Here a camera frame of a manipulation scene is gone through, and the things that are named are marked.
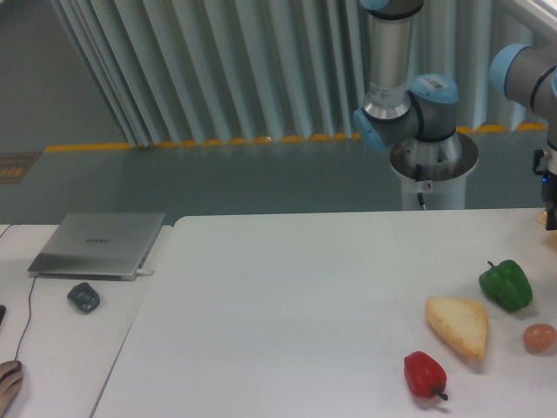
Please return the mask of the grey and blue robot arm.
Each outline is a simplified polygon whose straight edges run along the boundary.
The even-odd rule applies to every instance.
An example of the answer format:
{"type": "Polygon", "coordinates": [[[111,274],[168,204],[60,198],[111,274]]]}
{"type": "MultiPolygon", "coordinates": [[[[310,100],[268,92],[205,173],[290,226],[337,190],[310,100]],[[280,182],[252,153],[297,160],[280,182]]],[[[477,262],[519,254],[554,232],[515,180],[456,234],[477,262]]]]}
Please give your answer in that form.
{"type": "MultiPolygon", "coordinates": [[[[370,88],[353,120],[371,148],[390,150],[406,210],[459,210],[466,178],[479,160],[476,144],[456,130],[457,84],[441,74],[407,83],[413,19],[421,1],[364,1],[374,21],[370,88]]],[[[534,152],[545,228],[556,228],[556,47],[510,44],[489,68],[491,86],[548,123],[547,147],[534,152]]]]}

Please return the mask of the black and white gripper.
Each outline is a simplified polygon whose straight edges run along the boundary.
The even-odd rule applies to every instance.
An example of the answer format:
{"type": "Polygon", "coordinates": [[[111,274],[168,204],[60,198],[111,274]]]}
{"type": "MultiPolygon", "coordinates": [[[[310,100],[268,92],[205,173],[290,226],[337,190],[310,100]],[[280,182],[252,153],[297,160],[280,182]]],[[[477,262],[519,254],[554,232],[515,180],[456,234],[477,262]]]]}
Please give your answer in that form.
{"type": "Polygon", "coordinates": [[[537,149],[534,151],[533,172],[541,176],[541,198],[547,215],[545,228],[556,230],[556,150],[537,149]]]}

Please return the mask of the person's hand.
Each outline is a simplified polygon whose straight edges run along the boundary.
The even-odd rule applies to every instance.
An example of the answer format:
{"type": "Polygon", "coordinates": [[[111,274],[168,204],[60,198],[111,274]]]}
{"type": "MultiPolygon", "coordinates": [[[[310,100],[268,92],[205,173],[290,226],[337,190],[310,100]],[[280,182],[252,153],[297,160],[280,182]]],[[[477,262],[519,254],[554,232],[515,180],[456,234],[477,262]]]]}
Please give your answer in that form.
{"type": "Polygon", "coordinates": [[[1,364],[0,415],[4,416],[13,399],[23,386],[23,365],[20,361],[7,361],[1,364]]]}

